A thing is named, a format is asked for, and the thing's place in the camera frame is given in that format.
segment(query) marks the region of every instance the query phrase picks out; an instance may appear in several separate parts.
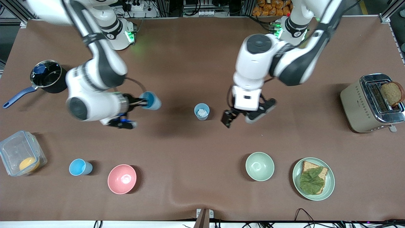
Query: saucepan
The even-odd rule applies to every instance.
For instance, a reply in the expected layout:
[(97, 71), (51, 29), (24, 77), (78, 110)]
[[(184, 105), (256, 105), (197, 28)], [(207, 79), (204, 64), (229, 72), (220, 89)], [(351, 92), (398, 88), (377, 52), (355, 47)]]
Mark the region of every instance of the saucepan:
[(4, 103), (3, 108), (8, 108), (25, 94), (37, 91), (41, 88), (49, 93), (59, 93), (67, 88), (66, 70), (54, 60), (45, 60), (37, 65), (31, 71), (30, 80), (32, 86), (25, 88), (13, 96), (10, 100)]

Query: clear food container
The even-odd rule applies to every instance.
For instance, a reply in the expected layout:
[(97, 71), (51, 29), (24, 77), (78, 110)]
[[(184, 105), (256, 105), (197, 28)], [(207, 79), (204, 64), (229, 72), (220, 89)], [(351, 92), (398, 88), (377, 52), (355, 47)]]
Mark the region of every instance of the clear food container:
[(46, 164), (47, 159), (35, 136), (19, 131), (0, 142), (0, 154), (10, 176), (21, 176)]

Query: sandwich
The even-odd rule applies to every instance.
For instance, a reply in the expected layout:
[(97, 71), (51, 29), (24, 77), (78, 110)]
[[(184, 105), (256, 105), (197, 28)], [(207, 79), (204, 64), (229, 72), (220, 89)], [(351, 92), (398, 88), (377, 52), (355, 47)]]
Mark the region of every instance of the sandwich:
[(311, 162), (303, 162), (303, 170), (300, 176), (300, 188), (309, 195), (319, 195), (325, 187), (325, 178), (328, 168), (315, 165)]
[(405, 92), (398, 82), (389, 82), (381, 86), (381, 93), (390, 106), (397, 106), (405, 99)]

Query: green bowl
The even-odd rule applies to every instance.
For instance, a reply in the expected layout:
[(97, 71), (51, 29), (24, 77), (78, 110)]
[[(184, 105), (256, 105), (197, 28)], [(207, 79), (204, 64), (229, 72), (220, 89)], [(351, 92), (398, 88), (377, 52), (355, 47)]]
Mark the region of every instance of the green bowl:
[[(301, 187), (300, 187), (300, 176), (301, 176), (301, 171), (303, 169), (303, 162), (308, 161), (311, 162), (315, 165), (323, 166), (328, 168), (328, 172), (326, 173), (326, 178), (325, 178), (325, 187), (321, 194), (319, 195), (309, 195), (305, 193)], [(303, 158), (300, 161), (297, 162), (297, 164), (294, 166), (294, 169), (292, 170), (292, 181), (294, 182), (295, 187), (297, 188), (298, 192), (304, 196), (305, 198), (309, 200), (314, 200), (314, 201), (320, 201), (328, 198), (333, 190), (335, 189), (335, 176), (333, 175), (333, 172), (331, 168), (326, 164), (324, 161), (314, 158), (314, 157), (307, 157)]]
[(255, 152), (246, 160), (247, 174), (255, 181), (266, 181), (274, 173), (274, 162), (263, 152)]

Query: orange food pile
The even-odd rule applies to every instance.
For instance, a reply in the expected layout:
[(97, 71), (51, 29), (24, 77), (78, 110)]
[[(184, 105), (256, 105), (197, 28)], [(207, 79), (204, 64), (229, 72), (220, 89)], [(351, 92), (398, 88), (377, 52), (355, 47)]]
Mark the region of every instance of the orange food pile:
[(257, 0), (257, 6), (253, 8), (252, 16), (286, 16), (291, 13), (291, 0)]

